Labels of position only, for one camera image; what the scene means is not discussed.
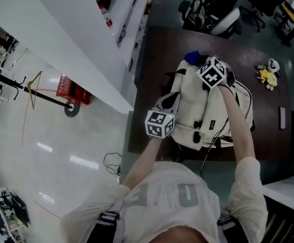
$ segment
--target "yellow plush toy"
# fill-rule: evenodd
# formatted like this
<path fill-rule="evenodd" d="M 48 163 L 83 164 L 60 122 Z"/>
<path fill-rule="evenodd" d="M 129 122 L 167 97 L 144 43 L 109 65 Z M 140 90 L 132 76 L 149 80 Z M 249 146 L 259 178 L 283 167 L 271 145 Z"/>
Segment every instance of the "yellow plush toy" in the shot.
<path fill-rule="evenodd" d="M 274 73 L 267 71 L 266 69 L 259 70 L 260 80 L 262 83 L 267 82 L 266 88 L 273 91 L 273 87 L 277 86 L 277 78 Z"/>

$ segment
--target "green floor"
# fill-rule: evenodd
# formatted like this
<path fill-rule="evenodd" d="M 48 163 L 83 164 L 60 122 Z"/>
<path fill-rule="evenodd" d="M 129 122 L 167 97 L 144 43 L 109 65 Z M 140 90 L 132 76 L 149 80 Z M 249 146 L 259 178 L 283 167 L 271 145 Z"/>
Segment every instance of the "green floor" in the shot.
<path fill-rule="evenodd" d="M 149 26 L 163 26 L 171 28 L 182 28 L 183 22 L 178 6 L 182 0 L 154 0 L 148 19 Z M 247 0 L 239 0 L 236 6 L 243 5 L 251 8 Z M 283 64 L 288 80 L 291 107 L 294 110 L 294 39 L 292 47 L 283 45 L 275 33 L 278 22 L 273 18 L 261 17 L 266 22 L 266 28 L 260 33 L 256 32 L 255 24 L 244 18 L 242 21 L 242 35 L 234 34 L 230 40 L 260 50 Z M 131 128 L 131 116 L 129 117 L 122 159 L 122 177 L 125 177 L 138 155 L 126 151 Z M 294 174 L 294 165 L 289 160 L 261 161 L 261 179 L 263 183 L 281 180 Z M 182 164 L 199 174 L 202 161 L 186 160 Z M 206 162 L 204 168 L 204 179 L 209 188 L 219 197 L 221 205 L 224 206 L 229 195 L 231 185 L 234 181 L 235 162 L 210 161 Z"/>

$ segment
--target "blue cloth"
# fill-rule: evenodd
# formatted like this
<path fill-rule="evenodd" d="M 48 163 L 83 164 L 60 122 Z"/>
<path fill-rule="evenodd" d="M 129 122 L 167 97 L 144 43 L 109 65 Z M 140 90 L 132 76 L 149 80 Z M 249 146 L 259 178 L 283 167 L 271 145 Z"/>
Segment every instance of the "blue cloth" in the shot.
<path fill-rule="evenodd" d="M 185 55 L 184 60 L 190 65 L 197 66 L 201 60 L 201 55 L 198 51 L 192 51 Z"/>

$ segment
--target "bottle with red label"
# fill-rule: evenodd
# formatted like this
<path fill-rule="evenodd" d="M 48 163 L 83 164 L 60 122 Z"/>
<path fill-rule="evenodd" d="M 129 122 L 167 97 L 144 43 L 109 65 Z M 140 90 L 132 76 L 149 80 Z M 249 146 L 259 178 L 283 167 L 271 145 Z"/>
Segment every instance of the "bottle with red label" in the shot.
<path fill-rule="evenodd" d="M 106 21 L 106 24 L 107 26 L 112 29 L 113 28 L 113 23 L 112 23 L 112 20 L 111 20 L 111 16 L 110 16 L 110 13 L 104 8 L 103 5 L 100 5 L 99 6 L 100 10 L 101 10 L 101 13 Z"/>

